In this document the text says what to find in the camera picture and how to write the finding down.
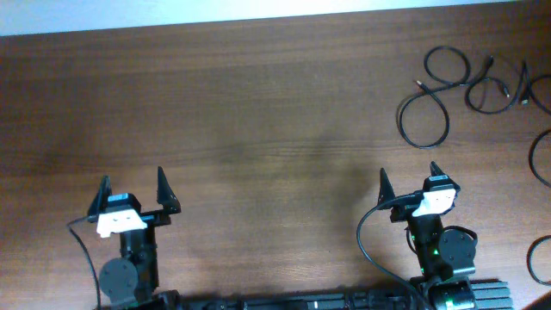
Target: black cable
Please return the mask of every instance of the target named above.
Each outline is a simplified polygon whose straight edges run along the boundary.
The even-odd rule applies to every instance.
[[[417,255],[417,251],[413,247],[412,241],[410,240],[410,227],[406,227],[406,240],[407,240],[407,246],[410,247],[410,250],[412,250],[413,254]]]
[[[413,295],[416,296],[416,298],[423,302],[424,305],[425,305],[425,308],[427,309],[430,309],[430,310],[434,310],[434,307],[430,304],[429,301],[427,301],[426,298],[424,298],[408,281],[404,280],[403,278],[401,278],[400,276],[398,275],[395,275],[394,273],[392,273],[391,271],[385,269],[384,267],[380,266],[378,263],[376,263],[373,258],[371,258],[371,256],[365,251],[365,248],[363,247],[363,244],[362,244],[362,226],[363,226],[363,223],[365,222],[365,220],[375,211],[379,210],[379,209],[382,209],[382,208],[385,208],[385,207],[388,207],[388,206],[391,206],[393,204],[396,204],[396,202],[398,202],[399,200],[401,199],[410,199],[411,197],[413,196],[413,194],[409,194],[409,195],[401,195],[401,196],[398,196],[394,199],[391,199],[389,201],[385,201],[383,202],[382,204],[379,204],[377,206],[375,206],[374,208],[372,208],[371,210],[369,210],[363,217],[362,219],[360,220],[360,223],[358,224],[358,228],[356,230],[356,239],[357,239],[357,242],[358,242],[358,246],[360,247],[360,251],[362,251],[363,253],[363,256],[365,258],[367,258],[367,260],[372,263],[375,268],[377,268],[378,270],[380,270],[382,273],[384,273],[385,275],[387,276],[390,276],[392,277],[396,282],[400,283],[402,286],[404,286],[404,288],[406,288],[407,290],[409,290],[411,293],[413,293]]]
[[[551,78],[551,74],[543,74],[539,77],[534,77],[533,79],[528,80],[528,86],[526,87],[526,90],[524,91],[523,95],[521,96],[521,100],[523,101],[523,104],[528,103],[528,98],[532,98],[534,100],[534,103],[536,106],[538,106],[540,109],[542,109],[545,113],[551,115],[551,110],[548,109],[546,106],[542,104],[542,102],[536,97],[534,94],[534,91],[532,91],[532,85],[537,83],[538,81],[541,81],[545,78]]]
[[[457,56],[459,56],[461,58],[461,60],[463,61],[463,64],[465,65],[465,73],[464,73],[462,78],[460,78],[457,81],[448,81],[448,80],[445,80],[443,78],[438,77],[436,74],[434,74],[430,70],[430,68],[429,68],[429,58],[430,58],[430,56],[434,52],[441,51],[441,50],[451,51],[452,53],[456,54]],[[495,77],[487,77],[486,76],[486,74],[488,73],[488,70],[490,70],[492,65],[493,65],[493,56],[490,56],[490,57],[488,57],[488,60],[486,61],[486,63],[483,65],[482,69],[480,70],[480,73],[475,75],[473,77],[473,79],[469,80],[469,76],[471,75],[471,64],[468,61],[468,58],[467,58],[467,56],[465,55],[464,52],[460,51],[457,48],[451,47],[451,46],[437,46],[437,47],[434,47],[433,49],[431,49],[424,56],[424,69],[432,79],[434,79],[437,82],[440,82],[440,83],[444,84],[444,86],[437,87],[437,88],[431,90],[431,89],[427,88],[426,86],[424,86],[424,84],[422,84],[418,81],[419,87],[421,87],[423,92],[421,92],[417,95],[411,96],[403,105],[401,105],[399,107],[398,130],[399,130],[399,133],[402,136],[402,138],[404,138],[404,140],[410,146],[414,146],[414,147],[417,147],[419,149],[429,149],[429,148],[432,148],[432,147],[435,147],[435,146],[439,146],[446,140],[446,138],[448,137],[448,133],[449,133],[449,115],[448,115],[448,110],[443,105],[442,101],[436,96],[436,93],[440,92],[440,91],[451,90],[451,89],[453,89],[455,87],[459,87],[459,86],[468,86],[467,92],[465,94],[465,101],[467,102],[468,107],[475,110],[475,111],[477,111],[477,112],[487,114],[487,115],[502,113],[502,112],[506,111],[507,109],[509,109],[510,107],[512,107],[515,104],[515,102],[517,101],[517,99],[520,97],[520,90],[521,90],[520,88],[522,87],[522,84],[523,84],[524,75],[521,76],[521,81],[519,83],[519,87],[517,89],[517,92],[515,93],[515,97],[513,99],[511,99],[511,101],[509,102],[509,104],[505,108],[495,110],[495,111],[485,111],[485,110],[482,110],[480,108],[476,108],[471,102],[470,93],[471,93],[471,90],[473,89],[473,87],[476,86],[477,84],[480,84],[480,83],[486,82],[486,81],[496,82],[498,84],[498,86],[500,87],[500,89],[502,90],[502,92],[506,96],[509,97],[509,89],[508,89],[505,82],[503,82],[500,79],[495,78]],[[428,145],[419,145],[419,144],[414,143],[408,137],[408,135],[406,133],[406,130],[404,129],[403,115],[404,115],[404,112],[406,111],[407,107],[412,102],[416,101],[417,99],[419,99],[423,96],[427,96],[427,95],[432,97],[432,99],[438,104],[438,107],[442,110],[442,112],[444,114],[445,121],[446,121],[446,125],[445,125],[444,132],[443,132],[442,136],[440,136],[440,138],[438,138],[437,141],[435,141],[433,143],[430,143]]]
[[[530,166],[530,169],[532,170],[532,173],[534,174],[534,177],[536,177],[538,180],[540,180],[541,183],[543,183],[545,186],[551,187],[551,183],[544,179],[536,170],[536,167],[534,166],[534,151],[536,150],[537,145],[540,143],[540,141],[547,136],[549,133],[551,133],[551,128],[544,131],[543,133],[540,133],[534,142],[532,142],[532,146],[530,146],[530,150],[528,152],[528,165]]]
[[[86,256],[86,260],[88,260],[88,265],[90,266],[90,271],[92,272],[92,277],[94,278],[94,284],[96,285],[96,299],[97,299],[97,309],[102,309],[102,296],[100,294],[100,283],[97,281],[97,275],[96,270],[94,269],[94,264],[92,263],[92,258],[90,258],[90,254],[88,253],[88,249],[86,249],[86,245],[84,245],[84,242],[78,237],[77,233],[72,230],[72,227],[74,224],[78,224],[81,222],[84,222],[88,220],[89,216],[84,216],[83,218],[72,220],[69,223],[67,223],[67,229],[69,230],[69,233],[75,239],[77,240],[80,247],[83,249],[84,255]]]
[[[549,241],[551,239],[551,235],[550,236],[544,236],[544,237],[541,237],[539,238],[538,240],[534,241],[534,243],[530,246],[530,248],[528,249],[528,254],[526,255],[526,264],[528,265],[528,272],[530,273],[530,275],[532,276],[532,279],[534,279],[534,281],[540,283],[541,285],[547,285],[547,286],[551,286],[551,282],[547,281],[542,281],[542,279],[540,279],[536,273],[534,272],[534,269],[532,269],[532,257],[534,256],[534,251],[536,250],[536,248],[541,245],[542,243],[546,242],[546,241]]]

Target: white plastic mount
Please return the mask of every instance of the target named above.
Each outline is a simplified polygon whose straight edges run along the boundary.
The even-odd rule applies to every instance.
[[[109,197],[111,200],[118,200],[121,198],[125,197],[121,197],[121,195]],[[96,231],[102,238],[108,238],[111,233],[123,233],[145,228],[147,228],[147,224],[141,220],[138,212],[136,212],[133,208],[128,208],[121,211],[100,214],[97,220]]]
[[[455,189],[443,189],[423,193],[423,200],[419,208],[413,211],[412,216],[418,217],[427,214],[443,214],[448,211],[455,199]]]

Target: wood grain surface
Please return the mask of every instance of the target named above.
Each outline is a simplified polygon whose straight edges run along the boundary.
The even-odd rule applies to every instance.
[[[388,282],[359,252],[357,222],[376,204],[381,167],[405,194],[431,160],[462,187],[444,225],[480,236],[474,278],[509,282],[515,308],[526,307],[548,292],[529,277],[526,251],[551,233],[551,190],[527,157],[551,116],[534,105],[476,114],[465,89],[450,90],[439,95],[449,137],[427,151],[400,138],[395,114],[418,91],[413,80],[438,86],[423,68],[434,46],[460,48],[474,71],[492,53],[490,73],[511,92],[522,59],[533,75],[551,72],[550,12],[550,2],[501,3],[0,38],[0,308],[91,309],[90,272],[65,223],[85,214],[104,174],[114,192],[157,208],[157,165],[183,203],[157,230],[158,291]],[[463,73],[444,53],[430,65],[443,78]],[[408,132],[435,137],[441,118],[423,99]],[[549,149],[536,154],[548,177]],[[390,270],[418,276],[405,224],[388,216],[368,220],[364,243]],[[77,228],[99,269],[118,239],[95,229]],[[536,268],[551,276],[543,250]]]

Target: wooden table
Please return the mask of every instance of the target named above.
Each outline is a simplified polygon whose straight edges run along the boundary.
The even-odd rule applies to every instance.
[[[104,174],[114,192],[157,208],[157,165],[183,203],[157,231],[158,291],[387,282],[359,252],[357,222],[376,204],[381,167],[405,194],[421,188],[431,160],[462,187],[444,225],[480,236],[474,278],[509,282],[515,307],[527,306],[548,292],[526,269],[530,243],[551,233],[551,191],[527,154],[550,116],[534,105],[477,114],[465,89],[450,90],[439,95],[449,137],[426,151],[400,138],[395,113],[418,91],[414,79],[438,86],[423,68],[434,46],[460,48],[474,71],[494,54],[491,74],[511,92],[518,75],[507,59],[551,72],[549,12],[549,2],[501,3],[0,38],[0,308],[92,308],[90,272],[65,223],[85,214]],[[441,56],[435,72],[463,73]],[[438,135],[441,112],[424,102],[408,128]],[[549,152],[539,154],[550,172]],[[368,220],[364,242],[390,270],[418,276],[406,225],[388,216]],[[118,255],[118,238],[95,229],[77,228],[99,269]]]

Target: coiled black cable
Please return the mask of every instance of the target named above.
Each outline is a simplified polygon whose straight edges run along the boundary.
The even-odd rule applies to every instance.
[[[524,90],[524,93],[521,96],[520,100],[522,104],[528,104],[529,98],[532,98],[538,108],[542,109],[545,113],[551,115],[551,109],[543,105],[542,102],[536,97],[536,95],[534,95],[534,91],[532,90],[532,86],[534,86],[535,83],[542,81],[545,78],[551,78],[551,74],[542,74],[539,77],[534,77],[533,79],[529,80],[528,86],[526,87],[526,90]]]
[[[534,241],[534,243],[528,249],[528,254],[526,255],[526,264],[528,265],[528,272],[530,273],[530,276],[532,276],[532,279],[534,279],[534,281],[546,286],[551,286],[551,282],[545,282],[536,275],[534,269],[532,268],[532,257],[534,256],[534,251],[536,250],[536,248],[542,243],[549,241],[550,239],[551,236],[544,236]]]
[[[534,166],[534,151],[536,150],[537,145],[540,143],[540,141],[551,133],[551,128],[544,131],[543,133],[540,133],[536,139],[534,139],[534,142],[532,142],[532,146],[530,146],[530,150],[528,152],[528,165],[530,166],[530,169],[532,170],[532,173],[534,174],[534,177],[536,177],[540,182],[545,184],[545,186],[551,187],[551,183],[544,179],[536,170],[536,167]]]
[[[443,78],[438,77],[436,74],[434,74],[432,72],[432,70],[429,67],[430,56],[433,55],[434,52],[441,51],[441,50],[450,51],[450,52],[454,53],[455,55],[459,56],[459,58],[461,58],[461,60],[463,61],[463,64],[465,65],[465,73],[463,74],[462,78],[460,78],[457,81],[448,81],[448,80],[445,80]],[[451,90],[451,89],[453,89],[455,87],[459,87],[459,86],[467,86],[467,91],[465,93],[465,102],[466,102],[466,104],[472,110],[474,110],[476,112],[479,112],[479,113],[482,113],[482,114],[495,115],[495,114],[499,114],[499,113],[505,112],[506,110],[510,109],[515,104],[515,102],[517,102],[518,98],[521,96],[521,90],[522,90],[522,87],[523,87],[523,84],[524,84],[524,80],[529,80],[528,79],[528,70],[526,68],[525,63],[523,63],[523,69],[522,69],[521,77],[520,77],[520,80],[519,80],[519,83],[518,83],[518,86],[517,86],[517,91],[515,92],[514,97],[511,98],[509,104],[507,104],[504,108],[501,108],[501,109],[498,109],[498,110],[493,110],[493,111],[486,111],[486,110],[483,110],[481,108],[475,107],[473,105],[472,101],[471,101],[471,98],[470,98],[471,90],[473,90],[473,88],[476,85],[478,85],[480,83],[483,83],[483,82],[487,82],[487,81],[495,82],[504,95],[506,95],[507,97],[510,96],[509,95],[509,88],[508,88],[508,86],[505,82],[503,82],[499,78],[488,77],[487,76],[488,71],[493,66],[493,61],[494,61],[493,56],[489,56],[487,61],[483,65],[482,69],[480,70],[480,73],[469,80],[469,77],[471,75],[471,64],[470,64],[470,62],[469,62],[469,60],[468,60],[468,58],[467,58],[467,56],[465,55],[464,52],[460,51],[459,49],[457,49],[455,47],[451,47],[451,46],[437,46],[437,47],[434,47],[433,49],[431,49],[424,56],[424,69],[427,72],[427,74],[429,75],[429,77],[431,77],[432,79],[434,79],[435,81],[437,81],[439,83],[444,84],[444,86],[437,87],[437,88],[431,90],[428,87],[426,87],[423,83],[418,81],[418,85],[423,90],[423,92],[421,92],[417,95],[411,96],[403,105],[401,105],[399,107],[398,130],[399,130],[399,133],[402,136],[402,138],[404,138],[404,140],[409,145],[417,147],[419,149],[429,149],[429,148],[432,148],[432,147],[435,147],[435,146],[439,146],[446,140],[446,138],[448,137],[448,133],[449,133],[449,114],[448,114],[448,110],[446,109],[446,107],[444,106],[442,101],[436,96],[436,93],[438,93],[440,91]],[[523,96],[532,96],[533,95],[531,90],[529,90],[528,93],[526,93],[526,94],[527,95],[523,95]],[[403,116],[404,116],[404,112],[410,106],[410,104],[412,104],[412,102],[416,101],[417,99],[419,99],[423,96],[427,96],[427,95],[431,96],[432,99],[438,104],[438,107],[442,110],[442,112],[444,114],[444,118],[445,118],[446,123],[445,123],[444,132],[443,132],[442,136],[440,136],[440,138],[438,138],[438,140],[436,140],[433,143],[429,143],[427,145],[420,145],[420,144],[414,143],[408,137],[408,135],[406,133],[406,130],[404,129]]]

